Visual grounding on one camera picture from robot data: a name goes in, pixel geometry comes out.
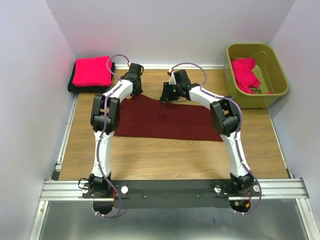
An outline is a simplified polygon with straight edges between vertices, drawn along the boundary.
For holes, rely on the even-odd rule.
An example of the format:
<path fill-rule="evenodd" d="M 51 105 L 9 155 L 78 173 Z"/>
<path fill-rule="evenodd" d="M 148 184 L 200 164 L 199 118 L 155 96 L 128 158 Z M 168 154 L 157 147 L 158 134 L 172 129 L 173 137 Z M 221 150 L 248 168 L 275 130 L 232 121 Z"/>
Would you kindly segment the maroon t shirt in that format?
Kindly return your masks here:
<path fill-rule="evenodd" d="M 120 103 L 116 136 L 221 142 L 204 106 L 162 103 L 145 95 Z"/>

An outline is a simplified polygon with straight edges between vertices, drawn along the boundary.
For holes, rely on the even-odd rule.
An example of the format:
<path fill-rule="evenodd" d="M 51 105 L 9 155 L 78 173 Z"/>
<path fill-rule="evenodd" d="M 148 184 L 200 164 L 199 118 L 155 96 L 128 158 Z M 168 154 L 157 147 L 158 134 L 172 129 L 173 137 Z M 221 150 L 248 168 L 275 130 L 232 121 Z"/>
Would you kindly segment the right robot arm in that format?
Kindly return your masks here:
<path fill-rule="evenodd" d="M 212 93 L 198 83 L 191 83 L 184 69 L 167 73 L 160 101 L 169 102 L 185 98 L 210 110 L 214 130 L 222 138 L 230 160 L 230 191 L 241 196 L 254 183 L 241 141 L 242 111 L 232 96 Z"/>

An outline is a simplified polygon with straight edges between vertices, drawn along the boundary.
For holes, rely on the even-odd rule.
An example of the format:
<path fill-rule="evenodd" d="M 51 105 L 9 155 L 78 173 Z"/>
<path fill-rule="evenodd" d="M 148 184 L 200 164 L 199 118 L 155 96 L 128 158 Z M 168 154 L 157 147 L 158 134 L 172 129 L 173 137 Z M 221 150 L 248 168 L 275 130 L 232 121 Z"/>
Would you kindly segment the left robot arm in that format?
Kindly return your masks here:
<path fill-rule="evenodd" d="M 117 84 L 103 94 L 93 98 L 90 124 L 94 131 L 94 164 L 88 183 L 83 187 L 85 195 L 108 198 L 115 192 L 111 182 L 112 139 L 120 123 L 120 104 L 127 96 L 143 92 L 141 76 L 144 67 L 130 63 L 128 72 L 120 77 Z"/>

